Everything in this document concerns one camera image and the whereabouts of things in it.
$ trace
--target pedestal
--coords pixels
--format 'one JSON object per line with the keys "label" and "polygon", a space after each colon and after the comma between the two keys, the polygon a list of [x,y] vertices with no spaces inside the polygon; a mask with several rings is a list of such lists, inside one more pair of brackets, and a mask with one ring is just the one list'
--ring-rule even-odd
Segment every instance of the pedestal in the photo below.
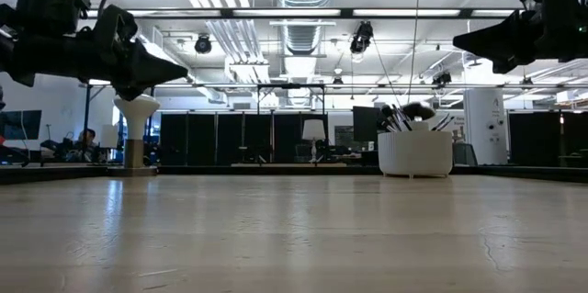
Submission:
{"label": "pedestal", "polygon": [[467,138],[478,164],[506,164],[506,118],[503,91],[470,89],[464,95]]}
{"label": "pedestal", "polygon": [[145,121],[159,108],[159,103],[151,96],[140,95],[132,101],[117,96],[114,104],[127,119],[128,133],[123,168],[113,168],[111,173],[120,176],[156,175],[156,168],[143,165],[143,133]]}

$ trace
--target motion capture camera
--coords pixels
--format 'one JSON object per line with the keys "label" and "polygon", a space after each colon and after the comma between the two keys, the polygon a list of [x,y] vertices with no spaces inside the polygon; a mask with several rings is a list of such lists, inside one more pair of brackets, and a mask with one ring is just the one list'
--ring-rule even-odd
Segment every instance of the motion capture camera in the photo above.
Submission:
{"label": "motion capture camera", "polygon": [[147,87],[187,76],[187,69],[152,56],[135,39],[138,26],[124,9],[98,12],[94,29],[76,32],[88,18],[90,0],[17,0],[0,5],[0,71],[33,86],[36,73],[110,81],[121,98],[132,100]]}
{"label": "motion capture camera", "polygon": [[194,50],[196,50],[196,53],[208,54],[210,51],[212,51],[212,44],[210,44],[209,38],[209,34],[198,35],[198,40],[196,41],[196,45],[194,45]]}
{"label": "motion capture camera", "polygon": [[351,41],[351,52],[359,54],[365,52],[369,47],[369,40],[374,37],[374,29],[369,21],[361,21],[356,34]]}
{"label": "motion capture camera", "polygon": [[539,59],[569,62],[588,58],[586,0],[519,0],[501,24],[453,38],[453,45],[493,63],[494,73],[508,73]]}

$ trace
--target white pillar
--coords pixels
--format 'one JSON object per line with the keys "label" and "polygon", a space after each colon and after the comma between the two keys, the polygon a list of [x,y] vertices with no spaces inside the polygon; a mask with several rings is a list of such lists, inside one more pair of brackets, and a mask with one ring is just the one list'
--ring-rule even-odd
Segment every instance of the white pillar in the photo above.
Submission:
{"label": "white pillar", "polygon": [[477,88],[464,95],[467,138],[478,164],[506,164],[506,119],[503,90]]}

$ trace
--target white pedestal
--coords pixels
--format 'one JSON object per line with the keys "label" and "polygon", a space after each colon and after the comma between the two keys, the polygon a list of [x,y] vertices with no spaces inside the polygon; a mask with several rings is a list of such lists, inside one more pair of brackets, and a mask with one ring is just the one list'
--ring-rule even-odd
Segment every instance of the white pedestal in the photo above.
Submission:
{"label": "white pedestal", "polygon": [[451,133],[387,132],[378,135],[379,169],[385,175],[449,175],[453,167]]}
{"label": "white pedestal", "polygon": [[503,90],[466,90],[464,108],[468,127],[466,142],[473,146],[478,164],[506,164]]}

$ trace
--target screen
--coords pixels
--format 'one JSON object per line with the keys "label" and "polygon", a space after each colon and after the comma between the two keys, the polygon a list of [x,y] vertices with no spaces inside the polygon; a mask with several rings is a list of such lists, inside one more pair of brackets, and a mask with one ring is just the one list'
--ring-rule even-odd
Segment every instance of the screen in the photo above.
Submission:
{"label": "screen", "polygon": [[353,139],[355,141],[378,140],[379,108],[353,107]]}
{"label": "screen", "polygon": [[38,139],[40,114],[40,110],[1,112],[0,136],[3,136],[7,141]]}

